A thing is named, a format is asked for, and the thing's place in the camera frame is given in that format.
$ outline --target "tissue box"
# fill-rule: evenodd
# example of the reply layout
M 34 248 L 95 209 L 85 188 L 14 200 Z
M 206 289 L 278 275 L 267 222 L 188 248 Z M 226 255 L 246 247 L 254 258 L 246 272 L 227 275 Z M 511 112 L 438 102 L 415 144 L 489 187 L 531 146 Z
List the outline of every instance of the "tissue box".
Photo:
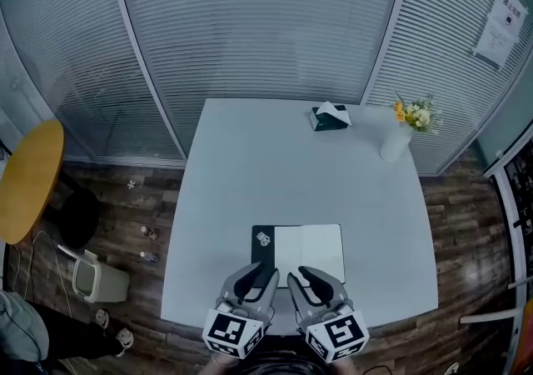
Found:
M 343 105 L 334 106 L 338 111 L 345 112 L 346 107 Z M 311 125 L 315 131 L 334 131 L 336 129 L 345 129 L 348 128 L 348 123 L 343 122 L 342 120 L 333 117 L 327 112 L 316 114 L 316 111 L 319 107 L 313 107 L 309 113 L 309 119 L 311 120 Z

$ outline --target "white vase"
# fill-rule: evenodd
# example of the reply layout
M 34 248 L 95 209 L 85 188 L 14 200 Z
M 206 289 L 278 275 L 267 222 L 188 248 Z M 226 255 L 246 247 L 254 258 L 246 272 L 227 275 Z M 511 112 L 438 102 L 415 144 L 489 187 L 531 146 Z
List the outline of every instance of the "white vase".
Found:
M 401 123 L 392 130 L 381 145 L 380 156 L 383 160 L 393 163 L 409 145 L 413 136 L 413 128 L 408 123 Z

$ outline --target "white sneaker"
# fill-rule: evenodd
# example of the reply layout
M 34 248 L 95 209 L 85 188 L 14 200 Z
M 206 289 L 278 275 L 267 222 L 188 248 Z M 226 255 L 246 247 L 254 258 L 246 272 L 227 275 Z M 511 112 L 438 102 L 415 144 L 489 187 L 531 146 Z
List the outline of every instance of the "white sneaker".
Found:
M 121 358 L 124 355 L 124 352 L 128 350 L 133 345 L 133 333 L 126 327 L 120 330 L 120 332 L 115 337 L 122 345 L 122 352 L 117 354 L 118 358 Z
M 103 308 L 100 308 L 97 311 L 97 315 L 95 316 L 95 322 L 100 328 L 105 331 L 107 329 L 107 326 L 109 326 L 109 313 Z

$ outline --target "white trash bin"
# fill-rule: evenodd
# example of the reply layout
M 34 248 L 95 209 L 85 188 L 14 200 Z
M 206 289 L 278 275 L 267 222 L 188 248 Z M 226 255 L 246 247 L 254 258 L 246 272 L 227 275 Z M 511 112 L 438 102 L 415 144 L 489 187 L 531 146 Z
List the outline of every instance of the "white trash bin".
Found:
M 67 247 L 57 245 L 67 255 L 76 259 L 72 287 L 88 303 L 120 303 L 126 301 L 130 286 L 127 272 L 98 261 L 98 255 L 85 251 L 80 255 Z

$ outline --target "yellow tabletop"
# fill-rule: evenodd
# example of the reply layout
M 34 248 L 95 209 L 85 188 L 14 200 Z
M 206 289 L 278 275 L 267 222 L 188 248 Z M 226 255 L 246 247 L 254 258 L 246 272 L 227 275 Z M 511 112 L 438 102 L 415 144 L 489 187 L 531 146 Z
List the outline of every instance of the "yellow tabletop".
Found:
M 57 181 L 65 138 L 58 120 L 48 120 L 24 137 L 0 181 L 0 238 L 23 240 L 47 205 Z

